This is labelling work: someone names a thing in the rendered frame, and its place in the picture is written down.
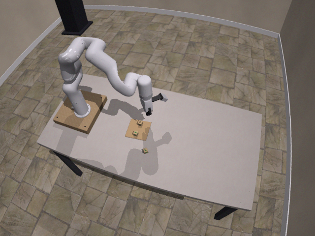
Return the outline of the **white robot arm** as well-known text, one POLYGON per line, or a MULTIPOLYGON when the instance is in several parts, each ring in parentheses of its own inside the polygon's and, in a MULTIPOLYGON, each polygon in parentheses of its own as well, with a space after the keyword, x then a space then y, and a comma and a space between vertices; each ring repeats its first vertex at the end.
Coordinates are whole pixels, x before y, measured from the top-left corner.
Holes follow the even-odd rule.
POLYGON ((157 100, 166 102, 168 100, 163 93, 152 97, 152 80, 147 75, 129 72, 126 74, 124 82, 122 82, 118 75, 117 63, 104 53, 105 48, 106 43, 101 39, 77 37, 67 50, 58 56, 61 75, 65 81, 62 89, 69 98, 73 106, 71 108, 74 109, 74 113, 78 118, 86 117, 91 111, 90 105, 86 103, 81 91, 78 90, 83 77, 82 64, 79 58, 84 50, 86 50, 86 60, 104 72, 111 86, 120 94, 127 97, 133 96, 138 86, 139 97, 143 100, 149 100, 150 98, 152 98, 152 102, 157 100))

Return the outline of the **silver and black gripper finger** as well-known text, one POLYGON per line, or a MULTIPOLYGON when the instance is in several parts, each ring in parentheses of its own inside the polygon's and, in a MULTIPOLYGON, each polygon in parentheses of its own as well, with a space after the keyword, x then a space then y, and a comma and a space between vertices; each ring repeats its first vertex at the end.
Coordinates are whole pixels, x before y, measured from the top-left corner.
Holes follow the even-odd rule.
POLYGON ((152 112, 151 112, 151 108, 148 108, 149 110, 148 110, 148 112, 146 113, 146 116, 150 116, 151 114, 152 114, 152 112))

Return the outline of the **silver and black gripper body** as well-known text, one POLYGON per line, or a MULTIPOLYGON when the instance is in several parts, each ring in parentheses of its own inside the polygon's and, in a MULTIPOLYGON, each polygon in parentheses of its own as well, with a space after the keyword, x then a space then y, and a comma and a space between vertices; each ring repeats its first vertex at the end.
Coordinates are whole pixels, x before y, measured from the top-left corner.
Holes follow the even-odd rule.
POLYGON ((151 108, 151 110, 153 110, 152 98, 150 98, 149 100, 140 99, 140 101, 141 101, 142 107, 146 113, 149 110, 148 108, 151 108))

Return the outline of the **tan square mat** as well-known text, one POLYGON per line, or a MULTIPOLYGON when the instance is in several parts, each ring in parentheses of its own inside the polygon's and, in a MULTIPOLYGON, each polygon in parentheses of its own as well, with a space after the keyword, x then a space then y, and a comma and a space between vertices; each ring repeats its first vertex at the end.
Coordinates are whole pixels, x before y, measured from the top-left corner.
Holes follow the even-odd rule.
POLYGON ((140 126, 138 125, 138 121, 139 120, 137 119, 131 119, 125 137, 146 141, 151 126, 151 122, 143 121, 142 126, 140 126), (134 130, 138 131, 138 136, 133 135, 134 130))

